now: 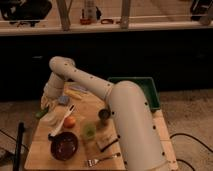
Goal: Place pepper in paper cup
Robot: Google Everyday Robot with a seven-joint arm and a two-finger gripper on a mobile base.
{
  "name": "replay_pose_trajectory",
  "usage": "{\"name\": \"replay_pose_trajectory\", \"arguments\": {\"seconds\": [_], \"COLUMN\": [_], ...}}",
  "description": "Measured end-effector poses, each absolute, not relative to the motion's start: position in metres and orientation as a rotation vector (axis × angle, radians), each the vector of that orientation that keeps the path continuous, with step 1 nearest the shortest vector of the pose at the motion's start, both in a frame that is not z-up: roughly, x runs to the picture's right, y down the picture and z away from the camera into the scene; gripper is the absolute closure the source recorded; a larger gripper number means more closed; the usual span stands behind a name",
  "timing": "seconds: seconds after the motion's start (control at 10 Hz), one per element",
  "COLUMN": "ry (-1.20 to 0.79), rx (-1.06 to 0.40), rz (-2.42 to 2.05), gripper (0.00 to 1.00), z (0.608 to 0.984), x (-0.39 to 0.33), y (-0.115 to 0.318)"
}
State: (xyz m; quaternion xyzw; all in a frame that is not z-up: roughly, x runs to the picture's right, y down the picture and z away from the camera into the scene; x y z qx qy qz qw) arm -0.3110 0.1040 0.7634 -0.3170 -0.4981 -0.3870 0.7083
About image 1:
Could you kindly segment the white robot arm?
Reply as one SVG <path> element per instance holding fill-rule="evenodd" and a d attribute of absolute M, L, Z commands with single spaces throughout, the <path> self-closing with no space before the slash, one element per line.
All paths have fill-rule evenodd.
<path fill-rule="evenodd" d="M 170 171 L 148 100 L 136 83 L 111 83 L 77 69 L 66 57 L 52 57 L 49 67 L 52 73 L 44 88 L 49 97 L 58 93 L 56 86 L 72 79 L 107 104 L 127 171 Z"/>

